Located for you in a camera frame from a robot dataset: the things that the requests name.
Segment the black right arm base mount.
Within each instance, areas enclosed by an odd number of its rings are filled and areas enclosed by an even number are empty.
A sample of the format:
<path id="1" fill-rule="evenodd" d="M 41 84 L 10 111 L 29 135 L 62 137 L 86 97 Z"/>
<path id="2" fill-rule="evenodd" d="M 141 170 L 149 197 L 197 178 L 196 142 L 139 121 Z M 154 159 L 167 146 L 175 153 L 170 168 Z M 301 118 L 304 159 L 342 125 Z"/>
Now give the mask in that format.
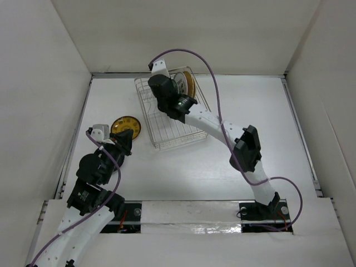
<path id="1" fill-rule="evenodd" d="M 239 209 L 236 217 L 240 219 L 242 233 L 293 232 L 285 201 L 278 203 L 274 211 L 264 210 L 256 202 L 241 202 Z"/>

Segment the yellow woven pattern plate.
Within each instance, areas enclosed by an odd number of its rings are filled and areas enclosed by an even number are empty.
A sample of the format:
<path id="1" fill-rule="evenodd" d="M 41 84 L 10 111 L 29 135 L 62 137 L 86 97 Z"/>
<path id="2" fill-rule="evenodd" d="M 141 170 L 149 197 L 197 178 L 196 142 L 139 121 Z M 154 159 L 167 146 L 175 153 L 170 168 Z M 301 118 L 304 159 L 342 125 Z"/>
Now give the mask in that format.
<path id="1" fill-rule="evenodd" d="M 196 96 L 195 80 L 190 72 L 184 71 L 183 74 L 185 75 L 186 80 L 187 80 L 187 86 L 186 86 L 187 87 L 187 95 L 192 98 L 195 98 L 195 96 Z"/>

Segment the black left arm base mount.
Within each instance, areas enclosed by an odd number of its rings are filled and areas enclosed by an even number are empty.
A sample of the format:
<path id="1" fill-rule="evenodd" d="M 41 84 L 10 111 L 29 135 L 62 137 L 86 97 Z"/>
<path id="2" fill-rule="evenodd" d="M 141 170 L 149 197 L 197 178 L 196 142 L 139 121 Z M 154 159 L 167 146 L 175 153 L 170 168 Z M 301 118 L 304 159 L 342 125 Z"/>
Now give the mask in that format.
<path id="1" fill-rule="evenodd" d="M 122 214 L 110 221 L 102 230 L 102 234 L 138 234 L 141 232 L 141 202 L 125 203 Z"/>

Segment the white plate red characters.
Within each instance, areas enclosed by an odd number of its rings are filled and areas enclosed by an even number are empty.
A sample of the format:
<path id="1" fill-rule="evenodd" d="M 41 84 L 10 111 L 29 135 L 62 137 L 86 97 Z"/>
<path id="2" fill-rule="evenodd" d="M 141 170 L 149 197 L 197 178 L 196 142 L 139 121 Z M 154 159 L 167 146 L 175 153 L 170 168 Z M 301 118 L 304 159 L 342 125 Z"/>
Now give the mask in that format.
<path id="1" fill-rule="evenodd" d="M 177 72 L 174 75 L 174 81 L 177 85 L 178 93 L 187 95 L 187 78 L 183 72 Z"/>

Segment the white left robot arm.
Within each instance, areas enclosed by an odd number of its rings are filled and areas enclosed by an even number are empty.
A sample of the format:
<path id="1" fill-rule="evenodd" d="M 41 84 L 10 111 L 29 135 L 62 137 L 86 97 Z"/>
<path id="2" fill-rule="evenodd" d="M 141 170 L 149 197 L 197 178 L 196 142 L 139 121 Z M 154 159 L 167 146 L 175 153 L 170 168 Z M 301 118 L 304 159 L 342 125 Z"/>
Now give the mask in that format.
<path id="1" fill-rule="evenodd" d="M 114 172 L 131 155 L 134 131 L 110 133 L 108 125 L 94 125 L 86 136 L 97 147 L 84 155 L 77 180 L 68 197 L 56 235 L 37 253 L 30 266 L 79 266 L 90 245 L 111 221 L 125 216 L 125 199 L 116 190 L 105 190 Z"/>

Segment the yellow brown patterned plate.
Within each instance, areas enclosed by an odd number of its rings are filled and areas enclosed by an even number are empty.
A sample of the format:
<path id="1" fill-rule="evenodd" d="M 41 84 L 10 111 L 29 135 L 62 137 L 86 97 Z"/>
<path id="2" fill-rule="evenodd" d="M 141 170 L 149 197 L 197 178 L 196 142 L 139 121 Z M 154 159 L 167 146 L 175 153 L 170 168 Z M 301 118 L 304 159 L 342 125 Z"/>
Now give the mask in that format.
<path id="1" fill-rule="evenodd" d="M 124 130 L 133 130 L 132 139 L 135 140 L 141 133 L 141 129 L 141 123 L 137 118 L 133 116 L 122 116 L 113 122 L 111 126 L 111 133 L 117 134 Z"/>

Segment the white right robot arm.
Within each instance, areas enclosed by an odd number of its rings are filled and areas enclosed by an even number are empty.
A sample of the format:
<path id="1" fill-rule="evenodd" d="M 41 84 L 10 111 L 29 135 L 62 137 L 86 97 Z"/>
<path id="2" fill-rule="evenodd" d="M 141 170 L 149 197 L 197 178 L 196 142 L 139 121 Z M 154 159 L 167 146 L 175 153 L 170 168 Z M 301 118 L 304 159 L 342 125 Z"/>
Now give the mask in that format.
<path id="1" fill-rule="evenodd" d="M 151 76 L 148 85 L 161 112 L 205 131 L 228 147 L 231 152 L 229 163 L 251 186 L 259 216 L 269 219 L 275 215 L 280 196 L 264 171 L 257 129 L 252 125 L 242 128 L 222 120 L 194 98 L 178 93 L 173 80 L 165 75 Z"/>

